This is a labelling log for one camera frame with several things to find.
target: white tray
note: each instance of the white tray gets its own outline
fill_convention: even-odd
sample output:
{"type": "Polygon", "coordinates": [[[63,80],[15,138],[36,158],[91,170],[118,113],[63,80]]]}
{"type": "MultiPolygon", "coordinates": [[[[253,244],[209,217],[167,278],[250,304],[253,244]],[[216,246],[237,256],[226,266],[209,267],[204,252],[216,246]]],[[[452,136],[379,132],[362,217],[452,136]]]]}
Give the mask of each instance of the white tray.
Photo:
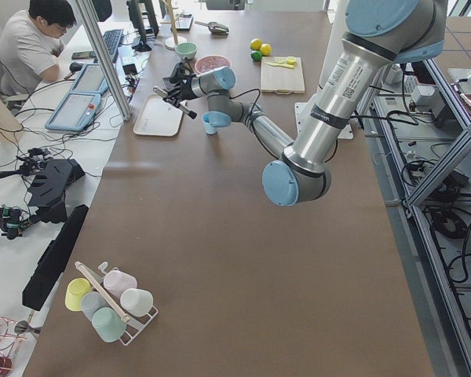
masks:
{"type": "Polygon", "coordinates": [[[158,94],[150,94],[134,123],[134,133],[147,136],[174,136],[180,129],[182,115],[180,109],[164,102],[158,94]]]}

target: mint green cup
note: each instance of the mint green cup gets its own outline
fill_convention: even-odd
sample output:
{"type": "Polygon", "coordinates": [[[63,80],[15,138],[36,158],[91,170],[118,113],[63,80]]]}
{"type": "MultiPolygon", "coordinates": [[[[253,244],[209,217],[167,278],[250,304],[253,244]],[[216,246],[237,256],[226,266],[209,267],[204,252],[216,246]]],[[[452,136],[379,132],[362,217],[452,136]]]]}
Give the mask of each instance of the mint green cup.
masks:
{"type": "Polygon", "coordinates": [[[94,330],[106,343],[118,340],[126,332],[126,324],[112,308],[101,308],[91,320],[94,330]]]}

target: green fruit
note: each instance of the green fruit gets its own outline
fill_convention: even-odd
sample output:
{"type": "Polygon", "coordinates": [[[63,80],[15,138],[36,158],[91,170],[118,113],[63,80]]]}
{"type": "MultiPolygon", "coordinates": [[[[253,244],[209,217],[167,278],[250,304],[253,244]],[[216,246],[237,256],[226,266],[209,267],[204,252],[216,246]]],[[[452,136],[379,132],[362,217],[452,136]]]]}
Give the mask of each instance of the green fruit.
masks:
{"type": "Polygon", "coordinates": [[[261,52],[260,51],[253,51],[251,53],[251,59],[254,61],[260,61],[261,60],[261,52]]]}

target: pink cup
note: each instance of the pink cup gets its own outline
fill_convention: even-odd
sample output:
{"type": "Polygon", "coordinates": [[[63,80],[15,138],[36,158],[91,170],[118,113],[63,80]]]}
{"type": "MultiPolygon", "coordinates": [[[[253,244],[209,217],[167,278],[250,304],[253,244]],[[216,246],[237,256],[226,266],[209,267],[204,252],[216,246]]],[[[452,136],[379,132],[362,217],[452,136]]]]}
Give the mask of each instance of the pink cup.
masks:
{"type": "Polygon", "coordinates": [[[113,269],[104,276],[103,286],[116,298],[120,299],[120,296],[126,289],[136,288],[138,282],[134,276],[128,273],[113,269]]]}

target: person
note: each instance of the person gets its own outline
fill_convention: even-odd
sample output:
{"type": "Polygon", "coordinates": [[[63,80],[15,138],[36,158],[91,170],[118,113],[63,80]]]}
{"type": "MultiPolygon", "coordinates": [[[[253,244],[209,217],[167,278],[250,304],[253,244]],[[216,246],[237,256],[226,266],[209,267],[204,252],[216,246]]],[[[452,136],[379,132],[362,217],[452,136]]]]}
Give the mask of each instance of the person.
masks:
{"type": "Polygon", "coordinates": [[[64,48],[60,38],[76,23],[67,0],[30,0],[5,24],[0,41],[4,65],[2,91],[29,94],[42,81],[59,79],[57,57],[64,48]]]}

